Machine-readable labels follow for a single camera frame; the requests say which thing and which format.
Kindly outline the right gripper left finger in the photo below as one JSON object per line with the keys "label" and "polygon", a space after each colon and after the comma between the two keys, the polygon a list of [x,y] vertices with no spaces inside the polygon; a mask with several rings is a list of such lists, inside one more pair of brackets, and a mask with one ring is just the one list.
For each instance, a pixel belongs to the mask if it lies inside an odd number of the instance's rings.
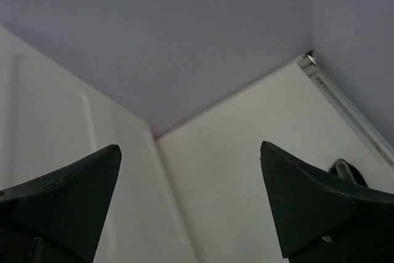
{"label": "right gripper left finger", "polygon": [[121,165],[118,145],[1,190],[1,262],[92,262]]}

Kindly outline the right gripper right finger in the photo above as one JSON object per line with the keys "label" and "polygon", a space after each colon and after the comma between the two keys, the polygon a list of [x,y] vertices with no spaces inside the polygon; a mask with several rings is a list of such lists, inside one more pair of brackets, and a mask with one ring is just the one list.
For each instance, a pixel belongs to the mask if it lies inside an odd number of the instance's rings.
{"label": "right gripper right finger", "polygon": [[263,181],[289,262],[393,262],[393,195],[262,142]]}

